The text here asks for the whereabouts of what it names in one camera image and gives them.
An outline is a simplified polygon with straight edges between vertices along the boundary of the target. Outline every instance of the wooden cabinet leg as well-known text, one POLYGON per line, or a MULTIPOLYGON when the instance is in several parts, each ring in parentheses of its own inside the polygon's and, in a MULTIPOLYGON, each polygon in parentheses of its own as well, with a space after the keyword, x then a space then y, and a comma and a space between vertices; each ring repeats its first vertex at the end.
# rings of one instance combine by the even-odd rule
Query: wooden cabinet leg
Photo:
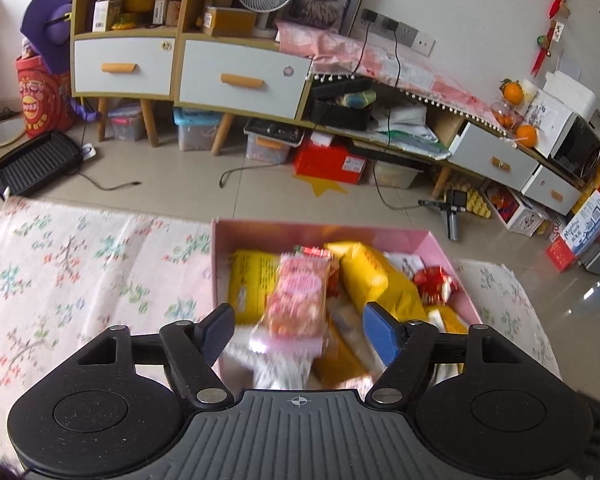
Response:
POLYGON ((436 185, 433 188, 433 193, 431 193, 431 196, 433 197, 434 200, 438 200, 440 198, 440 196, 442 195, 442 193, 445 190, 446 181, 449 180, 450 176, 451 176, 451 168, 448 166, 443 166, 440 169, 440 174, 438 175, 438 179, 436 180, 436 185))
POLYGON ((160 146, 158 140, 158 131, 155 129, 154 108, 151 99, 140 99, 140 107, 142 108, 142 116, 144 117, 144 127, 146 128, 149 144, 152 148, 160 146))
POLYGON ((216 133, 216 140, 214 140, 214 145, 211 148, 211 155, 216 156, 220 154, 226 136, 229 134, 229 128, 231 128, 231 124, 234 122, 234 117, 235 115, 233 114, 224 114, 222 116, 222 121, 220 121, 218 132, 216 133))
POLYGON ((104 142, 107 140, 105 133, 107 131, 107 115, 109 113, 108 97, 98 98, 98 111, 100 112, 100 119, 98 120, 98 142, 104 142))

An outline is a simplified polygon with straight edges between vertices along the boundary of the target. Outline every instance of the purple hat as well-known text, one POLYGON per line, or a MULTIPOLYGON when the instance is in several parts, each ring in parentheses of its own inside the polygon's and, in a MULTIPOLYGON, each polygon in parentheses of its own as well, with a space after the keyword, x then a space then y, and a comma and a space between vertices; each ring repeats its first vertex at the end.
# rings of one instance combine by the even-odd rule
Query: purple hat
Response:
POLYGON ((62 17, 71 12, 73 0, 32 0, 22 18, 20 31, 42 57, 51 74, 70 70, 71 25, 62 17))

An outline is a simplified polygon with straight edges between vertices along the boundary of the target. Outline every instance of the white drawer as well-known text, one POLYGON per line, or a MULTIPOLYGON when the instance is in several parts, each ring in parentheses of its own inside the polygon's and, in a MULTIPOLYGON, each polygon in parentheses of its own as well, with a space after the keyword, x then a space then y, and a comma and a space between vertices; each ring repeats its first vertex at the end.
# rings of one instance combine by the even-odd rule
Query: white drawer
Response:
POLYGON ((106 94, 171 94, 173 38, 106 38, 74 44, 74 88, 106 94), (135 65, 116 72, 106 64, 135 65))
POLYGON ((189 40, 179 101, 293 119, 310 65, 271 50, 189 40))
POLYGON ((534 172, 522 188, 522 194, 563 215, 580 197, 576 188, 544 166, 534 172))
POLYGON ((538 162, 483 129, 468 124, 449 147, 449 162, 495 180, 516 191, 529 180, 538 162))

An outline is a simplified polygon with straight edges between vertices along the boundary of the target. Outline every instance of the power outlet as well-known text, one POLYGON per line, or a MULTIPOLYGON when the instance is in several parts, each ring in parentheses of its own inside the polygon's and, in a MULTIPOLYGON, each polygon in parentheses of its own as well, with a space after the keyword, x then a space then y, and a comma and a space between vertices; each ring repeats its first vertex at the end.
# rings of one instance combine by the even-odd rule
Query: power outlet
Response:
POLYGON ((435 43, 436 40, 434 40, 429 34, 418 32, 413 44, 411 45, 411 48, 417 53, 429 57, 435 43))
POLYGON ((356 40, 363 41, 365 39, 366 27, 369 26, 369 32, 387 38, 390 41, 398 39, 398 43, 408 46, 423 56, 429 57, 435 40, 424 32, 420 32, 417 28, 410 27, 405 23, 398 23, 398 29, 394 32, 384 28, 382 24, 387 16, 379 14, 375 22, 368 25, 368 20, 362 19, 362 11, 358 13, 357 19, 353 25, 350 36, 356 40))

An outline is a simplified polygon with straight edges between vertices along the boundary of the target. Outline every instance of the tile floor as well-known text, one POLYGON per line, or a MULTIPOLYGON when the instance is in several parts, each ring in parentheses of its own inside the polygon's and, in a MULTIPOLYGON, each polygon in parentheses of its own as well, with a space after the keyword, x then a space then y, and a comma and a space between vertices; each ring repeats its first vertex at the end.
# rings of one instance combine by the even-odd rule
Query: tile floor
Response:
MULTIPOLYGON (((70 135, 79 142, 82 127, 74 128, 70 135)), ((244 156, 244 136, 235 132, 222 156, 216 158, 208 152, 179 151, 173 134, 161 139, 162 145, 156 149, 146 140, 98 144, 94 128, 88 127, 86 142, 96 144, 98 157, 85 163, 84 173, 103 186, 130 180, 140 180, 142 186, 104 192, 86 179, 72 176, 43 190, 41 196, 197 221, 214 217, 279 219, 430 230, 449 256, 496 262, 512 269, 538 312, 564 380, 600 398, 600 313, 589 319, 563 315, 596 278, 580 268, 559 274, 544 255, 546 240, 510 234, 496 219, 467 214, 460 222, 461 241, 450 242, 435 211, 389 210, 376 188, 367 185, 343 185, 347 194, 327 191, 316 198, 307 183, 292 178, 290 166, 234 173, 224 189, 219 189, 218 181, 226 170, 256 165, 244 156)), ((7 150, 0 149, 0 155, 7 150)), ((411 206, 428 196, 430 189, 423 179, 413 189, 384 188, 382 194, 392 205, 411 206)))

